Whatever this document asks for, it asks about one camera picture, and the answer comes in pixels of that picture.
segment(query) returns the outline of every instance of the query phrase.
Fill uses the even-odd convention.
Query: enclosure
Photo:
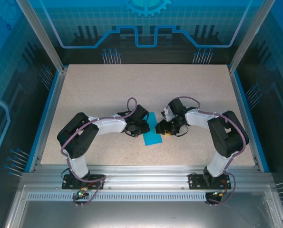
[[[179,96],[233,111],[249,137],[226,204],[190,189],[213,158],[210,132],[155,132]],[[76,208],[57,135],[130,97],[150,132],[95,138],[86,163],[106,180]],[[73,226],[283,227],[283,0],[0,0],[0,227]]]

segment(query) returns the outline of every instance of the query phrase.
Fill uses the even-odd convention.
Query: ventilation slot
[[[72,201],[73,192],[33,192],[29,193],[29,201]],[[81,199],[87,201],[94,194]],[[205,193],[201,192],[99,192],[94,201],[205,201]]]

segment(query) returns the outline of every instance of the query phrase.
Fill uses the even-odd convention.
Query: metal floor
[[[270,224],[264,196],[257,192],[236,193],[219,208],[204,202],[92,202],[76,208],[72,202],[29,201],[20,228],[274,227]]]

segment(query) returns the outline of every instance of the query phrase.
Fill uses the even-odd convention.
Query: blue edge trim
[[[264,155],[261,143],[260,143],[260,139],[259,139],[259,136],[258,136],[258,134],[256,132],[254,121],[252,119],[251,112],[250,112],[250,109],[248,107],[247,100],[246,100],[246,97],[245,97],[245,94],[244,94],[244,91],[243,91],[243,87],[242,87],[240,78],[239,78],[238,73],[237,73],[236,70],[234,72],[234,76],[235,76],[236,81],[237,81],[239,92],[240,92],[240,94],[242,96],[243,104],[244,104],[245,109],[246,109],[247,118],[248,118],[248,121],[250,123],[251,130],[252,130],[252,132],[254,134],[255,144],[256,144],[256,147],[257,147],[259,155],[260,155],[260,159],[261,159],[261,162],[262,162],[262,166],[263,166],[264,172],[269,172],[269,168],[268,168],[268,165],[267,165],[267,162],[266,162],[266,159],[265,159],[265,155]],[[41,117],[41,120],[40,120],[40,123],[39,123],[37,134],[36,134],[35,140],[33,142],[33,145],[32,145],[31,151],[30,151],[30,155],[29,155],[29,159],[27,161],[25,172],[29,172],[29,170],[31,168],[32,160],[33,160],[33,157],[35,156],[36,147],[38,145],[40,133],[41,133],[42,128],[43,128],[44,120],[45,120],[45,118],[47,116],[48,107],[49,107],[49,104],[51,102],[52,94],[53,94],[53,91],[55,89],[58,77],[59,77],[59,72],[56,71],[54,80],[53,80],[52,85],[51,85],[51,89],[50,89],[49,95],[47,97],[47,101],[46,101],[45,107],[44,107],[44,110],[43,110],[43,114],[42,114],[42,117]]]
[[[41,131],[42,131],[42,128],[43,128],[43,125],[44,125],[44,121],[45,121],[45,118],[47,116],[48,107],[50,105],[52,94],[53,94],[54,89],[56,87],[56,82],[57,82],[58,77],[59,77],[59,71],[56,71],[55,76],[54,76],[54,80],[52,81],[51,88],[50,88],[50,91],[49,91],[49,94],[48,94],[48,97],[47,97],[45,107],[44,107],[44,110],[43,110],[43,114],[42,114],[42,117],[41,117],[41,120],[40,120],[40,123],[39,123],[37,134],[36,134],[35,140],[33,141],[33,145],[32,145],[31,151],[30,151],[30,155],[29,155],[26,167],[25,167],[25,172],[29,172],[29,170],[31,168],[32,160],[33,160],[33,157],[35,156],[35,153],[36,153],[36,148],[37,148],[37,145],[38,145],[38,142],[39,142],[39,138],[40,138]]]
[[[269,168],[268,168],[268,165],[267,165],[267,162],[266,162],[266,159],[265,159],[265,155],[264,155],[261,143],[260,143],[260,139],[259,139],[259,136],[258,136],[256,129],[255,129],[254,120],[252,119],[251,112],[250,112],[250,109],[249,109],[249,106],[248,106],[248,103],[247,103],[247,100],[246,100],[246,97],[245,97],[245,93],[243,91],[243,87],[242,87],[242,84],[241,84],[241,80],[240,80],[236,70],[234,72],[234,76],[236,78],[240,94],[242,96],[243,104],[245,106],[245,110],[246,110],[246,113],[247,113],[247,118],[248,118],[248,121],[249,121],[250,126],[251,126],[251,131],[254,134],[254,141],[255,141],[257,150],[259,152],[259,155],[260,155],[260,159],[261,159],[261,163],[262,163],[264,172],[269,172]]]

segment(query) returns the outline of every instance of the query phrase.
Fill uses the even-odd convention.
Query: gear graphic
[[[11,25],[17,16],[17,5],[15,0],[0,0],[0,16]]]
[[[149,14],[154,16],[161,10],[165,10],[166,5],[171,4],[171,0],[124,0],[123,3],[127,6],[127,10],[131,10],[133,14],[137,13],[139,17],[141,15],[148,17]]]

